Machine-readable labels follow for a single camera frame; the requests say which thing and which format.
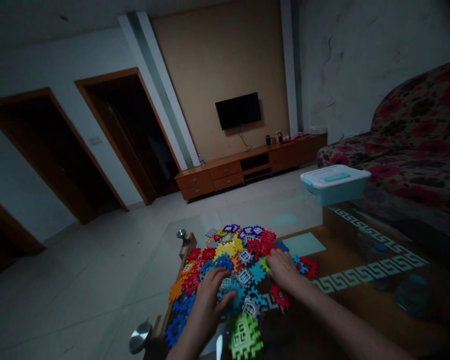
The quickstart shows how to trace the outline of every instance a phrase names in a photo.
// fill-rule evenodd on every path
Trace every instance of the tv screen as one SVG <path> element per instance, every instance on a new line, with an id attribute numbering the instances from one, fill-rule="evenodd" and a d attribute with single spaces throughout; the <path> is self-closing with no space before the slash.
<path id="1" fill-rule="evenodd" d="M 222 130 L 262 120 L 257 92 L 215 103 Z"/>

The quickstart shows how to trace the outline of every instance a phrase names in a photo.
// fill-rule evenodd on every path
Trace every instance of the doorway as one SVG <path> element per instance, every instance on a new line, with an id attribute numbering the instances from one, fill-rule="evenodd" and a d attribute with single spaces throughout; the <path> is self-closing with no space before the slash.
<path id="1" fill-rule="evenodd" d="M 75 83 L 144 203 L 178 192 L 177 160 L 138 68 Z"/>
<path id="2" fill-rule="evenodd" d="M 0 99 L 0 129 L 81 224 L 126 209 L 49 88 Z"/>

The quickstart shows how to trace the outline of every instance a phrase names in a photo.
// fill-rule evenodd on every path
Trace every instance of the sofa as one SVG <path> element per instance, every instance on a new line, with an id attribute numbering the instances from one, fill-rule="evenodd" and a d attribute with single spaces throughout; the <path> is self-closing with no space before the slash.
<path id="1" fill-rule="evenodd" d="M 393 89 L 370 132 L 321 148 L 317 164 L 368 170 L 368 187 L 450 214 L 450 63 Z"/>

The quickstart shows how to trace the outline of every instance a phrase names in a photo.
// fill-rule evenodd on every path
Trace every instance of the plastic storage box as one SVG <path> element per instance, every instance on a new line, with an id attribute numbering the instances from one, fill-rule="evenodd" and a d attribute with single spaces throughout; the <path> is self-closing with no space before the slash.
<path id="1" fill-rule="evenodd" d="M 372 174 L 346 165 L 332 165 L 318 170 L 304 172 L 300 180 L 305 184 L 305 192 L 319 205 L 328 206 L 361 198 L 365 180 Z"/>

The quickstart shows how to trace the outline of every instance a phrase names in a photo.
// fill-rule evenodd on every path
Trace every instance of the tile floor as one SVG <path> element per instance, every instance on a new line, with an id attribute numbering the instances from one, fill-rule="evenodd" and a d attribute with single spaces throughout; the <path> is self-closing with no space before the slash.
<path id="1" fill-rule="evenodd" d="M 47 251 L 0 274 L 0 359 L 141 359 L 128 340 L 168 307 L 179 229 L 259 224 L 283 236 L 322 223 L 305 196 L 310 166 L 187 204 L 180 193 L 102 215 L 46 242 Z"/>

